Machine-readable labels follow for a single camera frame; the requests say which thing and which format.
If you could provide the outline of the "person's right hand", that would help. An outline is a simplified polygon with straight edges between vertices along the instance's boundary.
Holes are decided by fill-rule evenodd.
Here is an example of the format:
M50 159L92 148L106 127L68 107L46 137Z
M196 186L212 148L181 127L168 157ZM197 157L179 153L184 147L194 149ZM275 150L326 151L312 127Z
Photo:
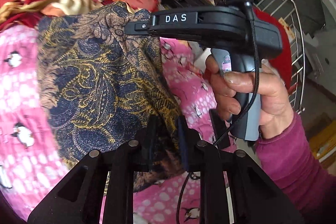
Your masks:
M258 94L261 95L259 125L262 137L270 139L287 129L294 117L287 89L278 75L266 64L262 65ZM253 72L227 72L219 74L219 67L212 56L206 59L206 69L210 72L210 84L217 102L219 116L228 120L231 114L239 114L240 103L234 98L236 93L251 93L254 89Z

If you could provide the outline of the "magenta sleeve forearm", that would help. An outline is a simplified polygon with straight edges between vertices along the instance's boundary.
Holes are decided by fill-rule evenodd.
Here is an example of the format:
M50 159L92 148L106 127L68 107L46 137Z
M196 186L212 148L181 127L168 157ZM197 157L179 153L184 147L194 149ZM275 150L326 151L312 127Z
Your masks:
M335 223L335 176L314 158L298 114L280 135L259 139L256 153L305 223Z

